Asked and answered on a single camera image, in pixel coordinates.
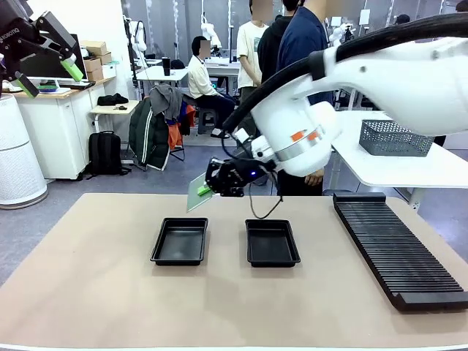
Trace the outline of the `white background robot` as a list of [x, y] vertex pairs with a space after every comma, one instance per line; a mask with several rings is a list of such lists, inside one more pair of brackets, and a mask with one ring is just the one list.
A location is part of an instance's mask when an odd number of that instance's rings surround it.
[[211, 23], [201, 23], [200, 28], [203, 36], [211, 42], [211, 55], [215, 57], [221, 56], [222, 43], [215, 32], [214, 25]]
[[147, 68], [146, 63], [146, 30], [144, 23], [139, 20], [128, 20], [127, 21], [127, 37], [131, 46], [130, 56], [133, 58], [134, 63], [137, 67]]
[[332, 29], [333, 31], [328, 38], [330, 47], [338, 47], [355, 38], [355, 28], [352, 23], [343, 23], [340, 26], [332, 26]]

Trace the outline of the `black computer monitor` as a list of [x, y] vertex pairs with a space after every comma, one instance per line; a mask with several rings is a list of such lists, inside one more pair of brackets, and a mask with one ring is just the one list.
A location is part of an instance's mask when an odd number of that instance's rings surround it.
[[[83, 80], [87, 80], [87, 73], [83, 57], [80, 50], [79, 39], [76, 34], [71, 34], [77, 43], [74, 47], [73, 53], [76, 56], [76, 65], [79, 70], [83, 73]], [[60, 64], [53, 66], [49, 62], [48, 56], [39, 53], [36, 56], [27, 58], [25, 61], [20, 63], [20, 71], [25, 74], [28, 78], [53, 78], [59, 80], [73, 80], [69, 73]]]

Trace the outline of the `green perforated circuit board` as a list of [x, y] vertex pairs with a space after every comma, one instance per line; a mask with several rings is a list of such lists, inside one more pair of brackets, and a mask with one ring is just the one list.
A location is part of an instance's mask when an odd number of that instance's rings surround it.
[[193, 211], [196, 207], [209, 201], [213, 195], [214, 192], [205, 182], [205, 173], [199, 175], [189, 183], [186, 212]]

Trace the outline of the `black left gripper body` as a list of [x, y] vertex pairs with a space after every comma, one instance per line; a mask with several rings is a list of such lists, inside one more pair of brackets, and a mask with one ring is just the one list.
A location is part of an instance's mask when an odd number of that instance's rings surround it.
[[28, 0], [0, 0], [0, 79], [13, 79], [20, 71], [20, 61], [31, 54], [23, 41], [38, 36]]

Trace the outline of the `person in navy jacket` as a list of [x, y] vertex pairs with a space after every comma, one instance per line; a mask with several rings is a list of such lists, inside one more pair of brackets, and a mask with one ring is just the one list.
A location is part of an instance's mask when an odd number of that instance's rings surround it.
[[[325, 74], [324, 50], [327, 36], [320, 19], [312, 12], [312, 0], [305, 0], [297, 8], [279, 46], [276, 71], [300, 76], [299, 87], [310, 90], [314, 71]], [[278, 194], [282, 197], [320, 196], [322, 183], [307, 186], [304, 179], [312, 173], [322, 173], [331, 156], [331, 141], [339, 135], [333, 107], [333, 93], [320, 92], [310, 97], [304, 93], [289, 98], [294, 92], [292, 83], [275, 92], [280, 98], [280, 111], [291, 120], [286, 135], [270, 139], [275, 153]]]

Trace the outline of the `black backpack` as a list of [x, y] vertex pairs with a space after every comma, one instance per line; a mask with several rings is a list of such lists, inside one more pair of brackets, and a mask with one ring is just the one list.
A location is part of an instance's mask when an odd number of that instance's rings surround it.
[[125, 176], [131, 173], [130, 168], [122, 165], [120, 151], [121, 139], [114, 131], [92, 133], [88, 141], [88, 179], [100, 175]]

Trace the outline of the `white air purifier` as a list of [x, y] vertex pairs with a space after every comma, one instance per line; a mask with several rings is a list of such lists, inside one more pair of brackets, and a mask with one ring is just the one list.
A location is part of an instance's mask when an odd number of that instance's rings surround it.
[[18, 103], [5, 94], [0, 97], [0, 209], [29, 207], [47, 196], [47, 183]]

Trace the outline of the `seated person in cream jacket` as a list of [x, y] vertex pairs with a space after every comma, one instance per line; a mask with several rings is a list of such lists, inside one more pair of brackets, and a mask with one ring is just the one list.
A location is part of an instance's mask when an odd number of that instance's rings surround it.
[[192, 57], [188, 64], [188, 87], [190, 94], [200, 108], [217, 112], [218, 118], [211, 132], [212, 137], [228, 138], [222, 131], [223, 123], [235, 109], [235, 100], [229, 95], [218, 92], [212, 85], [205, 58], [210, 53], [211, 44], [204, 36], [192, 40]]

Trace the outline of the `black ESD tray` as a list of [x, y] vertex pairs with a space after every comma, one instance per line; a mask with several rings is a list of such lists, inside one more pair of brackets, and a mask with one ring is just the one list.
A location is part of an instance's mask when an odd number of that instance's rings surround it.
[[247, 219], [247, 261], [254, 268], [292, 268], [301, 261], [290, 223]]
[[160, 266], [197, 266], [204, 260], [207, 218], [165, 218], [150, 261]]

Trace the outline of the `white cabinet with wooden top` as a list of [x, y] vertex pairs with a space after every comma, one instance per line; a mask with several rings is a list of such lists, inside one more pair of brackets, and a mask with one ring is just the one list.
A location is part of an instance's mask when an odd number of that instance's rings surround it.
[[74, 181], [81, 177], [88, 164], [88, 139], [94, 132], [91, 110], [110, 81], [33, 99], [24, 92], [13, 94], [44, 178]]

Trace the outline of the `grey stool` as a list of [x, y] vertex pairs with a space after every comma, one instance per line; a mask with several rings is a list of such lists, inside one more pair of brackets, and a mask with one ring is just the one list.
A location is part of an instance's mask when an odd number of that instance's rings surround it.
[[197, 133], [199, 135], [211, 134], [216, 125], [217, 112], [209, 108], [198, 109]]

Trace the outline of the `dark green striped jacket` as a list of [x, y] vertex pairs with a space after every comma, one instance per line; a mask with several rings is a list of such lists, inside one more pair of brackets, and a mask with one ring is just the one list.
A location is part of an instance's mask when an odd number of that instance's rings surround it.
[[170, 155], [169, 128], [164, 113], [155, 114], [148, 97], [138, 103], [131, 116], [129, 147], [139, 166], [165, 170]]

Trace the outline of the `grey garment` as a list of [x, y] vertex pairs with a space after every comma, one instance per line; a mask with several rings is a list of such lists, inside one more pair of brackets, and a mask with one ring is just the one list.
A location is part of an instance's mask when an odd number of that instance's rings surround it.
[[166, 83], [155, 85], [149, 92], [149, 99], [155, 116], [162, 113], [167, 121], [178, 121], [183, 98], [176, 87]]

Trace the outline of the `person in black hoodie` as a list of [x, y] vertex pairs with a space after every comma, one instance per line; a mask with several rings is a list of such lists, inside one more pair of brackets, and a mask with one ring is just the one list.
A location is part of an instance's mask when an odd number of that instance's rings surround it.
[[262, 73], [261, 83], [264, 83], [276, 73], [278, 52], [282, 36], [297, 8], [303, 6], [304, 2], [305, 0], [282, 0], [284, 14], [278, 15], [275, 21], [263, 33], [257, 51], [259, 67]]

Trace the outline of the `grey mesh basket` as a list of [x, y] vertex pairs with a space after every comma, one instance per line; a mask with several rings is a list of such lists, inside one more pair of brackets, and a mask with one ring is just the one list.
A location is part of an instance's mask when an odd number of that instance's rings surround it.
[[393, 120], [362, 120], [359, 144], [373, 156], [427, 156], [434, 137], [417, 135]]

